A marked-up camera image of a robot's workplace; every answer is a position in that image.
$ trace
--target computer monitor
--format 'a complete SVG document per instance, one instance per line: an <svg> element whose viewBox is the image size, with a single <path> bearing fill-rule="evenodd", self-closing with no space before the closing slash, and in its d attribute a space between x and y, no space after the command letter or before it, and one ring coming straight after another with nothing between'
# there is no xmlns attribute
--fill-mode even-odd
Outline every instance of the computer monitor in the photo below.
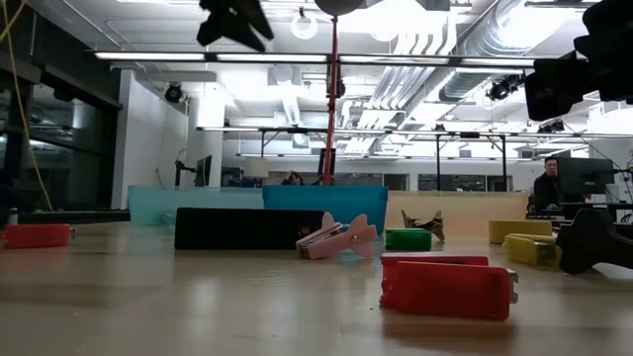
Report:
<svg viewBox="0 0 633 356"><path fill-rule="evenodd" d="M196 187L208 187L211 178L211 156L198 161L196 165Z"/></svg>
<svg viewBox="0 0 633 356"><path fill-rule="evenodd" d="M564 195L605 194L606 185L615 183L610 159L558 157L557 162Z"/></svg>

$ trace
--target green block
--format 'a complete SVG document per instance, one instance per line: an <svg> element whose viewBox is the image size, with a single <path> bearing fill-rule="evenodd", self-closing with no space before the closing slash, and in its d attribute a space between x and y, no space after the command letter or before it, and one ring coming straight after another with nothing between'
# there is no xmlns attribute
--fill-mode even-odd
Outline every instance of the green block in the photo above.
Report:
<svg viewBox="0 0 633 356"><path fill-rule="evenodd" d="M385 249L398 251L430 251L431 233L423 228L387 229Z"/></svg>

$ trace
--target yellow cable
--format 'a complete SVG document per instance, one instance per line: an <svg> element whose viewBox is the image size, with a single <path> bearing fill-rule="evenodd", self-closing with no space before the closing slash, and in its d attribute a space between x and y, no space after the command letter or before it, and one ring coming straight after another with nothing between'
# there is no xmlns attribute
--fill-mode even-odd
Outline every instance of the yellow cable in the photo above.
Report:
<svg viewBox="0 0 633 356"><path fill-rule="evenodd" d="M18 11L16 11L15 15L13 15L13 19L11 19L11 21L8 22L7 28L4 29L2 34L0 34L0 43L2 43L4 41L4 38L7 37L7 35L9 35L9 32L11 31L11 28L13 27L13 25L18 20L18 17L22 13L22 10L24 10L25 5L26 5L25 2L22 1L22 3L20 4L20 7L18 8ZM4 8L4 12L6 14L7 13L7 3L6 2L4 3L3 8ZM8 14L7 14L7 16L5 16L5 23L7 23L8 16L9 16Z"/></svg>
<svg viewBox="0 0 633 356"><path fill-rule="evenodd" d="M11 57L11 69L13 69L13 80L16 86L16 94L18 95L18 106L20 107L20 116L22 117L22 124L24 125L24 136L27 139L27 147L29 148L29 152L31 153L31 159L33 160L33 166L36 169L36 174L38 175L38 181L40 182L40 187L44 192L44 196L46 197L46 203L48 204L48 208L53 211L52 204L50 203L50 197L48 196L48 191L42 181L42 175L40 174L40 168L38 167L38 162L36 161L36 155L33 152L33 148L31 147L31 139L29 133L29 125L27 123L27 116L24 113L24 106L22 105L22 95L20 93L20 86L18 83L18 71L16 70L16 58L13 54L13 42L11 41L11 26L15 23L15 20L20 15L20 12L24 8L24 1L20 5L20 8L16 12L16 15L13 17L11 21L9 21L9 11L7 10L7 6L4 6L4 22L7 24L7 28L5 30L6 36L9 39L9 56ZM0 42L4 39L5 32L0 35Z"/></svg>

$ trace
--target black stand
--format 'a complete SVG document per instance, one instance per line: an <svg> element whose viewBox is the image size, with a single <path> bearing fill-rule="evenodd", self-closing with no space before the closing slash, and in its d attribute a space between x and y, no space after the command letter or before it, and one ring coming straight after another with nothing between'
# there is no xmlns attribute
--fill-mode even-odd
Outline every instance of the black stand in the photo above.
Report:
<svg viewBox="0 0 633 356"><path fill-rule="evenodd" d="M196 170L196 168L189 168L187 166L185 166L185 163L183 163L180 160L176 161L176 180L175 180L175 186L176 187L180 187L180 173L183 171L189 171L192 173L197 173L198 171Z"/></svg>
<svg viewBox="0 0 633 356"><path fill-rule="evenodd" d="M578 211L572 224L561 225L556 244L563 250L560 267L580 274L597 263L633 269L633 239L618 233L608 212Z"/></svg>

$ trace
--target person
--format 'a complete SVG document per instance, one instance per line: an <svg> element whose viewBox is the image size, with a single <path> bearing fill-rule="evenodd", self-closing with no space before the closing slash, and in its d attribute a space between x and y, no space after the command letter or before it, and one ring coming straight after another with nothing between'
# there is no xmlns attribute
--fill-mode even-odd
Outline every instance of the person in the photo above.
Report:
<svg viewBox="0 0 633 356"><path fill-rule="evenodd" d="M561 194L558 180L558 160L545 158L545 173L534 180L534 206L537 212L561 210L561 203L582 203L583 196L565 196Z"/></svg>
<svg viewBox="0 0 633 356"><path fill-rule="evenodd" d="M306 185L306 184L304 183L304 177L302 177L301 174L295 171L290 171L290 175L288 176L287 179L284 179L284 181L281 182L281 185ZM321 185L321 178L319 177L312 185Z"/></svg>

